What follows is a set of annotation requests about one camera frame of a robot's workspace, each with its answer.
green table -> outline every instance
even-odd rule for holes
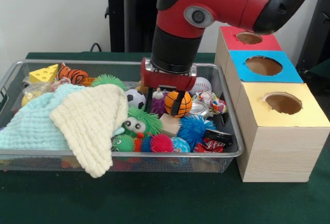
[[[145,54],[29,54],[29,59],[140,60]],[[213,54],[197,61],[212,62]],[[330,223],[330,154],[308,183],[242,183],[223,174],[0,172],[0,224]]]

cream knitted blanket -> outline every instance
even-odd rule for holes
[[[112,166],[111,137],[127,119],[127,112],[124,91],[104,84],[68,95],[50,118],[82,168],[98,178]]]

stacked wooden boxes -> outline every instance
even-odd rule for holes
[[[222,67],[245,142],[244,182],[306,182],[330,123],[274,35],[221,27]]]

red robot arm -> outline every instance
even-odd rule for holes
[[[193,59],[206,27],[214,21],[220,21],[259,34],[270,34],[280,29],[303,2],[304,0],[158,0],[152,57],[142,61],[142,83],[151,88],[170,85],[177,91],[190,90],[196,78],[195,68],[192,69]]]

round hole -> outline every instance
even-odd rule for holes
[[[256,35],[253,32],[244,31],[236,34],[236,38],[244,43],[249,45],[255,45],[262,42],[262,37],[260,35]]]
[[[288,93],[271,93],[265,101],[271,108],[279,113],[295,114],[302,109],[301,101]]]
[[[282,71],[282,65],[276,60],[263,56],[255,56],[247,59],[248,68],[259,75],[274,76]]]

